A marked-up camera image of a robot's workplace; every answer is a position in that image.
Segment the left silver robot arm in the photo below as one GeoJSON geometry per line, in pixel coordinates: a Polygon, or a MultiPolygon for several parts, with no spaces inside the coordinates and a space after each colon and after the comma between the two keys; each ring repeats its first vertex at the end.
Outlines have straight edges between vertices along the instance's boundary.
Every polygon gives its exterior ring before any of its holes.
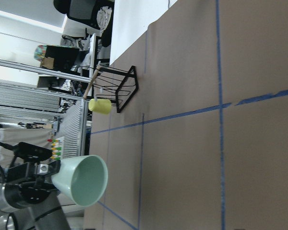
{"type": "Polygon", "coordinates": [[[51,179],[59,170],[60,161],[27,162],[7,170],[0,182],[0,217],[7,217],[5,229],[70,229],[51,179]]]}

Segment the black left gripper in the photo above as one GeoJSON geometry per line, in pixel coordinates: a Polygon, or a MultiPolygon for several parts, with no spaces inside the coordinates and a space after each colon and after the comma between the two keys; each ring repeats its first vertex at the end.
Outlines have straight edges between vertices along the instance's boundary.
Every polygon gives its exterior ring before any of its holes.
{"type": "Polygon", "coordinates": [[[60,161],[35,165],[26,162],[8,169],[4,183],[4,196],[9,205],[22,209],[45,201],[58,189],[51,176],[60,171],[60,161]]]}

